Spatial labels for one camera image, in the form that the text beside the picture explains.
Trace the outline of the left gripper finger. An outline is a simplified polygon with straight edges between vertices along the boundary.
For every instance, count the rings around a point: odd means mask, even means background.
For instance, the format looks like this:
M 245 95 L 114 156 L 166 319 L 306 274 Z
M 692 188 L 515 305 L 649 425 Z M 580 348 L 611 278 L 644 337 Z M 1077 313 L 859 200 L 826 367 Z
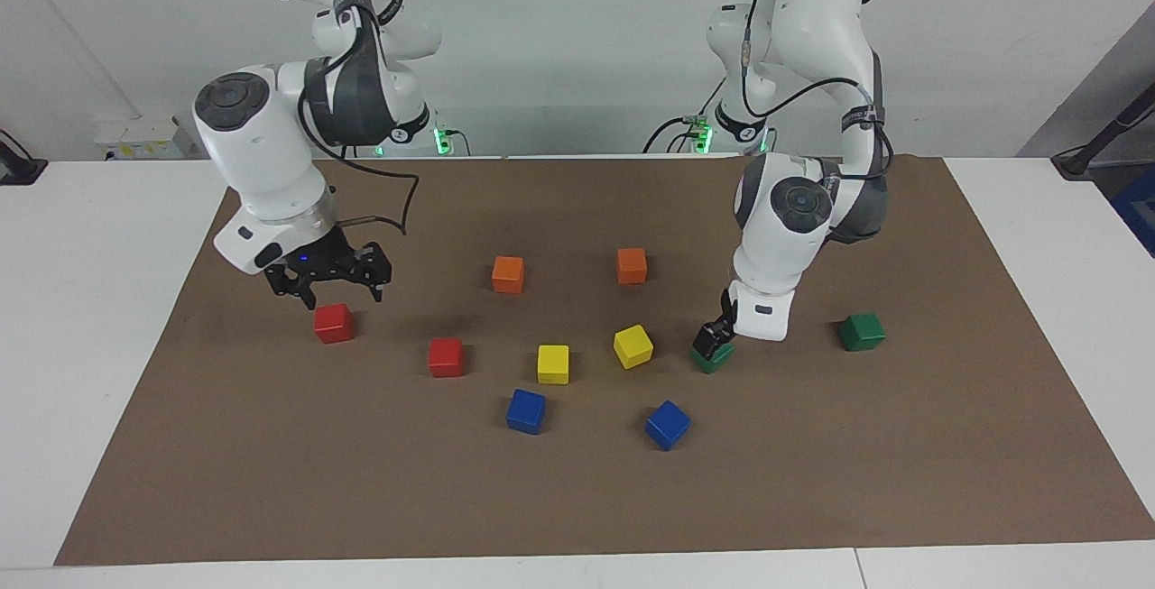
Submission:
M 722 346 L 733 342 L 733 326 L 730 323 L 705 323 L 698 330 L 693 350 L 705 360 L 713 360 Z

